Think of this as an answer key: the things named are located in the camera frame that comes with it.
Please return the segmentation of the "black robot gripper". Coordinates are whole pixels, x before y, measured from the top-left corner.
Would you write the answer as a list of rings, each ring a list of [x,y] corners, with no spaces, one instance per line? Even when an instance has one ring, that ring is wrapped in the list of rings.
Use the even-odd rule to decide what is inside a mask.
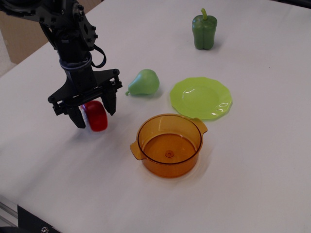
[[[122,87],[118,69],[94,71],[91,63],[60,62],[66,73],[62,87],[48,97],[56,115],[69,115],[79,129],[84,129],[82,113],[78,106],[101,98],[105,109],[112,116],[116,112],[116,93]]]

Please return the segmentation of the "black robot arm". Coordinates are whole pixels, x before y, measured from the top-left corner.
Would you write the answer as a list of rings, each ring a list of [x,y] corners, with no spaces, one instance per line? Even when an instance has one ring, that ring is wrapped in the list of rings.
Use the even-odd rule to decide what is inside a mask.
[[[122,87],[120,72],[101,70],[105,57],[99,65],[93,63],[91,51],[104,51],[95,45],[96,27],[87,20],[83,5],[76,0],[2,0],[0,9],[9,16],[38,22],[58,52],[67,79],[48,98],[56,115],[69,115],[78,128],[85,128],[79,107],[97,98],[114,115],[116,92]]]

